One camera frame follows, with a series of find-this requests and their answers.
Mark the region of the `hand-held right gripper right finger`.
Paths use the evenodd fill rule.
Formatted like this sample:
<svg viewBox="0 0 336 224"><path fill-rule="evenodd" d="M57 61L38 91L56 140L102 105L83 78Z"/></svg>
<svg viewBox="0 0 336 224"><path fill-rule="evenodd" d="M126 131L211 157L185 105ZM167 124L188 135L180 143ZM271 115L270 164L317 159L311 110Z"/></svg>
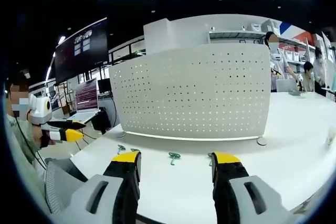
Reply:
<svg viewBox="0 0 336 224"><path fill-rule="evenodd" d="M213 201L217 223L304 223L283 205L280 194L258 176L250 176L232 154L212 152Z"/></svg>

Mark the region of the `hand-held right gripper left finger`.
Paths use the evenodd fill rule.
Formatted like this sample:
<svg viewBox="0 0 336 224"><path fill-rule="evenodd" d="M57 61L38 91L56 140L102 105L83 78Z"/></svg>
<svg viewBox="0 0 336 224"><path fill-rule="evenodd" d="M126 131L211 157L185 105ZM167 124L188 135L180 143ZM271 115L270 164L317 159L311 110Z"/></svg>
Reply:
<svg viewBox="0 0 336 224"><path fill-rule="evenodd" d="M113 158L102 175L86 182L49 163L49 209L52 223L135 223L141 152Z"/></svg>

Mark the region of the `person's left hand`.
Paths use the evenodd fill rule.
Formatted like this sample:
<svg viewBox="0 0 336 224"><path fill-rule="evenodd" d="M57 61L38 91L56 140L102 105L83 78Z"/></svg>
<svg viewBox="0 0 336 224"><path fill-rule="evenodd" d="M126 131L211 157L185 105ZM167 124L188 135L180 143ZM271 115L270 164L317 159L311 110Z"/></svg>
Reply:
<svg viewBox="0 0 336 224"><path fill-rule="evenodd" d="M56 141L52 140L48 135L42 135L40 138L40 148L45 148L49 145L55 145Z"/></svg>

